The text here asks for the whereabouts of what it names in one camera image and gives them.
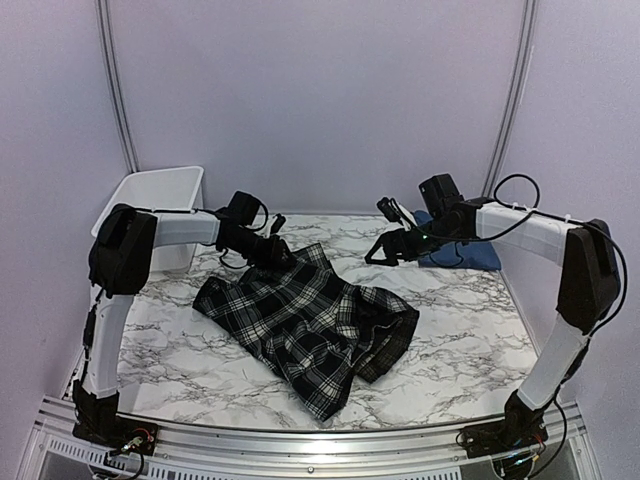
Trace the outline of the blue t-shirt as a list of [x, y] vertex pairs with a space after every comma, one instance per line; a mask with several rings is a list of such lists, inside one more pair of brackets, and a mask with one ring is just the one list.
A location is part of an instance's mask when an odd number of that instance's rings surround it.
[[420, 267], [472, 269], [483, 271], [499, 271], [502, 268], [501, 261], [491, 243], [448, 243], [439, 250], [421, 257], [418, 260]]

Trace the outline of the plaid black white garment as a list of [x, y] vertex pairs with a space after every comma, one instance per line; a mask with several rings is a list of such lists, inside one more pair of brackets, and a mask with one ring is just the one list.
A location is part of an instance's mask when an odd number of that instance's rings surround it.
[[374, 383], [408, 350], [420, 313], [393, 292], [346, 282], [320, 244], [288, 270], [211, 276], [193, 307], [284, 379], [319, 421], [345, 407], [352, 383]]

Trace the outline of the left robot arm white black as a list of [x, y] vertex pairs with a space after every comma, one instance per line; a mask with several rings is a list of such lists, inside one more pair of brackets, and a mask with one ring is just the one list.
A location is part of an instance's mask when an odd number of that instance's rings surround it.
[[83, 332], [84, 365], [73, 383], [76, 423], [73, 434], [116, 445], [132, 433], [154, 435], [155, 426], [136, 424], [117, 414], [117, 365], [124, 326], [134, 297], [146, 285], [154, 249], [201, 244], [239, 253], [250, 264], [286, 268], [292, 254], [276, 233], [259, 235], [252, 223], [263, 203], [236, 192], [216, 211], [171, 210], [115, 205], [102, 222], [89, 253], [93, 301]]

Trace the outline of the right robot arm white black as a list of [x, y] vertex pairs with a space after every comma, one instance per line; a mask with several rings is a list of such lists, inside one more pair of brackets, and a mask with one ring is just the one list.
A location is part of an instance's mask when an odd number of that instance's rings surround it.
[[376, 240], [366, 263], [396, 266], [448, 244], [497, 242], [549, 260], [561, 270], [555, 325], [533, 369], [510, 395], [503, 419], [464, 434], [474, 444], [492, 438], [515, 448], [539, 426], [562, 386], [580, 368], [595, 333], [619, 313], [626, 297], [626, 261], [608, 225], [599, 219], [575, 220], [537, 206], [509, 205], [496, 196], [466, 199], [448, 174], [422, 182], [419, 189], [430, 222], [418, 224], [395, 199], [382, 198], [378, 209], [399, 227]]

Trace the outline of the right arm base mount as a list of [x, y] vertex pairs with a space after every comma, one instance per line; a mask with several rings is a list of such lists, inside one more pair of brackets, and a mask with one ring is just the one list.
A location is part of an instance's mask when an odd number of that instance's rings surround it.
[[548, 433], [543, 423], [537, 422], [524, 429], [510, 429], [506, 420], [468, 425], [456, 436], [457, 445], [470, 459], [541, 445], [547, 440]]

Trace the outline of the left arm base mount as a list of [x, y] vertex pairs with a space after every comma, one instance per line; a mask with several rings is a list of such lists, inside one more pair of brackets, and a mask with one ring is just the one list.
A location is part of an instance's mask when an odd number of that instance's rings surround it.
[[158, 433], [159, 426], [155, 423], [120, 416], [116, 416], [114, 422], [102, 433], [83, 421], [77, 421], [72, 431], [75, 438], [109, 447], [117, 454], [133, 452], [145, 456], [154, 453]]

